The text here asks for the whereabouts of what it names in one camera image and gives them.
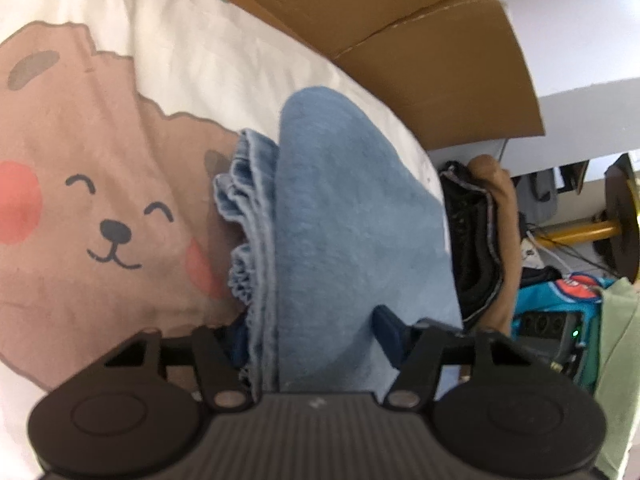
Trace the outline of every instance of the blue denim fabric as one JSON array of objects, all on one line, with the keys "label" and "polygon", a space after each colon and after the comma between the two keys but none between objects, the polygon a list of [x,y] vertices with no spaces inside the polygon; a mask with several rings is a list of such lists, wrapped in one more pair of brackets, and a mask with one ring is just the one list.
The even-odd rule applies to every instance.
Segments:
[{"label": "blue denim fabric", "polygon": [[[230,286],[249,305],[254,395],[384,394],[397,373],[372,333],[377,304],[407,324],[462,326],[442,204],[338,92],[293,94],[279,148],[242,132],[215,184],[220,212],[248,239],[232,254]],[[444,370],[439,391],[457,380]]]}]

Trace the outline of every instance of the cartoon bear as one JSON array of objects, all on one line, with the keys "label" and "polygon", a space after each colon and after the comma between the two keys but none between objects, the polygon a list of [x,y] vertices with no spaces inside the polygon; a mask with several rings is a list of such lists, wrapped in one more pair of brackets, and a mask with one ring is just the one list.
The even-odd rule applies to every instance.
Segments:
[{"label": "cartoon bear", "polygon": [[0,357],[55,388],[145,327],[228,324],[241,232],[212,201],[237,135],[167,117],[84,25],[0,44]]}]

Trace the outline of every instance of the bear eye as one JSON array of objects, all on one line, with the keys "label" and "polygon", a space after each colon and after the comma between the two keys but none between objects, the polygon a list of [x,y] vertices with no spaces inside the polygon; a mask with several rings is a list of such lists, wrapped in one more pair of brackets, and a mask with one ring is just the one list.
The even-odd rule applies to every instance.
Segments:
[{"label": "bear eye", "polygon": [[68,186],[71,186],[76,182],[84,182],[86,186],[89,188],[89,193],[91,193],[92,195],[95,195],[94,181],[91,180],[88,176],[83,174],[77,174],[77,175],[72,175],[65,180],[65,184],[67,184]]},{"label": "bear eye", "polygon": [[148,214],[151,214],[156,209],[159,209],[160,211],[162,211],[164,213],[164,216],[166,216],[166,219],[169,222],[174,221],[174,215],[171,213],[171,210],[168,208],[166,204],[162,202],[152,202],[151,204],[145,207],[144,213],[145,215],[148,215]]}]

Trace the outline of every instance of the white bedsheet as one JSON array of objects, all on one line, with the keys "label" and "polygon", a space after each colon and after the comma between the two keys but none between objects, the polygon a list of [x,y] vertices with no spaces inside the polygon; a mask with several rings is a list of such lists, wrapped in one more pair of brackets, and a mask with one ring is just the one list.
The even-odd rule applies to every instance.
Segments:
[{"label": "white bedsheet", "polygon": [[[167,115],[187,111],[276,141],[279,112],[292,92],[333,88],[369,116],[442,200],[428,157],[385,105],[318,54],[223,0],[0,0],[0,16],[0,43],[36,20],[85,23],[98,50],[134,57],[139,92]],[[0,364],[0,480],[38,475],[26,421],[43,394]]]}]

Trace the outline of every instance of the pink cheek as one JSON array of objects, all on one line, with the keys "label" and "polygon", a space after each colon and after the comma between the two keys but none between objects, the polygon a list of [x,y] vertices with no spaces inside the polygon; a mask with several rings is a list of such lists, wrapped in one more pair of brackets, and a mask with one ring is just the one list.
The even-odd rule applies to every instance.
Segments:
[{"label": "pink cheek", "polygon": [[226,283],[219,276],[213,275],[209,261],[194,239],[187,248],[185,266],[191,283],[198,290],[214,300],[221,300],[228,296]]},{"label": "pink cheek", "polygon": [[0,243],[26,240],[41,213],[42,193],[31,168],[12,160],[0,162]]}]

